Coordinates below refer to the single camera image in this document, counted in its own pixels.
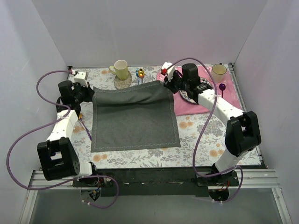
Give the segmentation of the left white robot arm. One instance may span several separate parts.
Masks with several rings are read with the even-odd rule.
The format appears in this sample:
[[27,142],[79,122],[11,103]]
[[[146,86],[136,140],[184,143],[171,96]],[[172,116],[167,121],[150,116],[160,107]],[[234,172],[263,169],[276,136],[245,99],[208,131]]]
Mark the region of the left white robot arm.
[[94,91],[87,81],[70,80],[58,84],[61,96],[56,102],[57,119],[46,141],[37,145],[43,174],[46,180],[65,177],[82,177],[90,187],[99,183],[93,162],[81,162],[71,143],[73,129],[78,120],[82,102],[91,102]]

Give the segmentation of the grey cloth napkin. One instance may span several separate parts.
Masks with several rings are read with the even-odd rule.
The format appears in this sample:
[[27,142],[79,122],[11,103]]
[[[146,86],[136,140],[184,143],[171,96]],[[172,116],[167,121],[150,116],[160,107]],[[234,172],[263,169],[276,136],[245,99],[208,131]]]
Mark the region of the grey cloth napkin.
[[180,146],[173,94],[161,81],[94,91],[91,152]]

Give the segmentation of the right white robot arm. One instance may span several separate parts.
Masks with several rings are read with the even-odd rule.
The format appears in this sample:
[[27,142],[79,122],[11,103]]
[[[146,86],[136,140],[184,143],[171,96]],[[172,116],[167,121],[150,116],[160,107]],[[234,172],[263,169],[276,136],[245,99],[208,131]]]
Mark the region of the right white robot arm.
[[203,83],[199,77],[198,67],[187,63],[178,71],[174,64],[165,62],[160,73],[164,76],[164,86],[173,93],[185,91],[187,96],[197,104],[210,111],[226,127],[226,149],[210,173],[197,173],[200,183],[222,185],[233,175],[238,162],[256,146],[261,144],[261,134],[257,115],[253,111],[245,112],[217,94],[217,89]]

